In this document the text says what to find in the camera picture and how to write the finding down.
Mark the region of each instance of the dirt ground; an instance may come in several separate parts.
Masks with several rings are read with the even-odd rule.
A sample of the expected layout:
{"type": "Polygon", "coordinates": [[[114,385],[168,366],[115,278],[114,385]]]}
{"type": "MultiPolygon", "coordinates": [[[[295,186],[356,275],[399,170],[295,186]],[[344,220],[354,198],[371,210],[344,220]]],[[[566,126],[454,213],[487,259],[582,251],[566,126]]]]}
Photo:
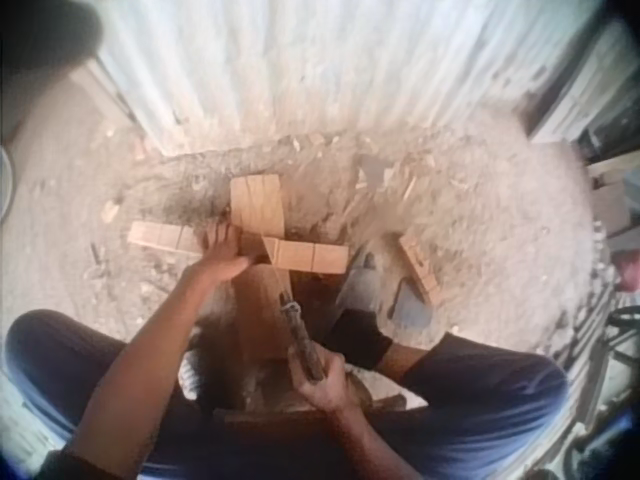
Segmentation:
{"type": "MultiPolygon", "coordinates": [[[[219,214],[229,180],[261,172],[281,176],[289,238],[370,242],[384,272],[379,323],[400,342],[429,347],[453,330],[543,349],[586,294],[592,214],[580,161],[566,146],[530,145],[508,112],[482,110],[457,130],[323,132],[176,158],[142,139],[136,128],[114,131],[68,80],[23,125],[9,145],[18,178],[2,229],[3,335],[18,315],[50,308],[130,339],[189,260],[127,244],[131,222],[219,214]],[[361,155],[390,163],[385,188],[357,188],[361,155]],[[407,228],[430,252],[444,294],[428,329],[387,318],[408,274],[393,234],[407,228]]],[[[221,291],[208,308],[229,313],[232,304],[221,291]]],[[[375,374],[363,378],[374,397],[392,390],[375,374]]]]}

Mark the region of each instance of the blue pants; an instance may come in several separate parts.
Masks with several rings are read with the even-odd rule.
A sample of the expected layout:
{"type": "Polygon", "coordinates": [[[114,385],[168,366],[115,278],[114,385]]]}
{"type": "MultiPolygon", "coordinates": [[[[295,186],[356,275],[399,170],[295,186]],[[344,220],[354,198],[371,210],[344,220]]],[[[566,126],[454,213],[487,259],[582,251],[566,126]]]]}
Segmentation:
{"type": "MultiPolygon", "coordinates": [[[[66,441],[124,346],[65,315],[38,310],[11,326],[6,360],[29,408],[66,441]]],[[[567,396],[564,372],[546,357],[453,335],[419,360],[401,384],[429,406],[371,413],[369,420],[414,468],[438,479],[486,478],[553,420],[567,396]]],[[[355,477],[320,415],[230,421],[228,412],[204,415],[178,388],[142,473],[198,479],[355,477]]]]}

